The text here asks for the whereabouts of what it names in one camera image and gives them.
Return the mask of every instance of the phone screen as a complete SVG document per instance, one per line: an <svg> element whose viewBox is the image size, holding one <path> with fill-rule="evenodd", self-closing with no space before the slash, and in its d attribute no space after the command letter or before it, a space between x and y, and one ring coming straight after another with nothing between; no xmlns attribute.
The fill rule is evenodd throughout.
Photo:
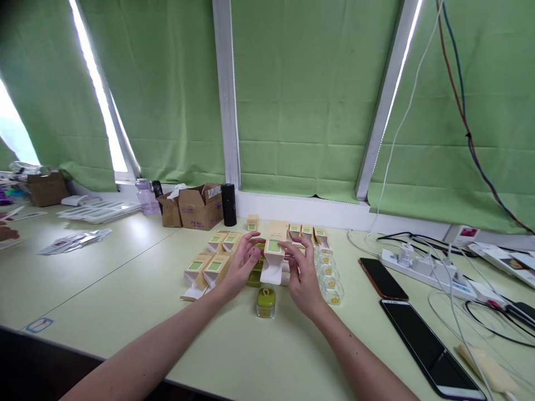
<svg viewBox="0 0 535 401"><path fill-rule="evenodd" d="M387 298L408 300L407 294L397 281L386 270L386 267L376 259L361 258L361 264L368 271L379 291Z"/></svg>
<svg viewBox="0 0 535 401"><path fill-rule="evenodd" d="M437 386L479 390L410 304L381 304L397 326L407 347L412 348L417 362L420 360L420 367L426 371L424 374Z"/></svg>

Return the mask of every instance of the cable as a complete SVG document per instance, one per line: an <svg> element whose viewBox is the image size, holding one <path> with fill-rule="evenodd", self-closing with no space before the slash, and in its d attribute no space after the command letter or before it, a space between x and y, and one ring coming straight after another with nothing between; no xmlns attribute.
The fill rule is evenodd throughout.
<svg viewBox="0 0 535 401"><path fill-rule="evenodd" d="M526 346L526 347L530 347L530 348L535 348L535 345L533 345L533 344L523 343L523 342L521 342L521 341L512 339L511 337L507 337L507 336L505 336L505 335L503 335L503 334L498 333L498 332L495 331L495 330L492 330L492 329L489 329L488 327L486 327L483 323L481 323L481 321L480 321L477 317L475 317L475 315L474 315L474 314L472 313L472 311L470 310L469 305L470 305L470 304L473 304L473 303L474 303L473 301L466 301L466 302L464 303L464 307L466 308L466 310L468 311L468 313L470 314L470 316L473 317L475 321L477 321L478 323L480 323L480 324L481 324L483 327L485 327L488 331L490 331L491 333L496 334L498 337L501 337L501 338L503 338L503 339L505 339L505 340L508 340L508 341L511 341L511 342L513 342L513 343L516 343L516 344L519 344L519 345L524 345L524 346Z"/></svg>

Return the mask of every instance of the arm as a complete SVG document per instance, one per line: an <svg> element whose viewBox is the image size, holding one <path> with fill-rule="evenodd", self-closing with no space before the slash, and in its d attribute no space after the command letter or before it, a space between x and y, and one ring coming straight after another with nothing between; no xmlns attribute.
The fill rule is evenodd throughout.
<svg viewBox="0 0 535 401"><path fill-rule="evenodd" d="M279 242L290 264L290 295L329 342L355 396L370 401L418 400L323 300L314 268L314 248L306 239L298 240L305 246L305 255L292 244Z"/></svg>
<svg viewBox="0 0 535 401"><path fill-rule="evenodd" d="M243 236L219 286L102 363L62 400L142 400L165 378L195 337L247 283L260 257L260 233Z"/></svg>

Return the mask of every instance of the black thermos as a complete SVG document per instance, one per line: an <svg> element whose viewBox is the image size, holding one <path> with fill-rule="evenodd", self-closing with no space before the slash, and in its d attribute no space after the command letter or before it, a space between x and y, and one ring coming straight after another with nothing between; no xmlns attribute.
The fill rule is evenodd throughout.
<svg viewBox="0 0 535 401"><path fill-rule="evenodd" d="M234 197L234 184L221 185L223 198L223 219L227 227L236 225L236 198Z"/></svg>

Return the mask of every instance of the green curtain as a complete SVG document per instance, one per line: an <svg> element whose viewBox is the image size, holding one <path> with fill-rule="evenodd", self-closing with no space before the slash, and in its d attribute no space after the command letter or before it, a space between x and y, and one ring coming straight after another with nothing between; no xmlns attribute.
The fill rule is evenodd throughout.
<svg viewBox="0 0 535 401"><path fill-rule="evenodd" d="M466 92L466 115L479 161L504 204L535 228L535 25L531 0L447 0ZM369 202L377 207L393 136L405 113L418 63L436 18L426 1L416 27L376 169ZM458 84L451 40L448 57ZM469 153L437 29L415 98L400 130L381 212L526 233L494 200Z"/></svg>
<svg viewBox="0 0 535 401"><path fill-rule="evenodd" d="M82 0L143 177L225 180L210 0Z"/></svg>
<svg viewBox="0 0 535 401"><path fill-rule="evenodd" d="M4 8L0 72L42 164L116 190L108 137L67 0Z"/></svg>
<svg viewBox="0 0 535 401"><path fill-rule="evenodd" d="M0 130L2 129L2 120L0 119ZM17 160L15 153L0 138L0 171L9 171L9 164Z"/></svg>
<svg viewBox="0 0 535 401"><path fill-rule="evenodd" d="M356 203L392 0L233 0L245 191Z"/></svg>

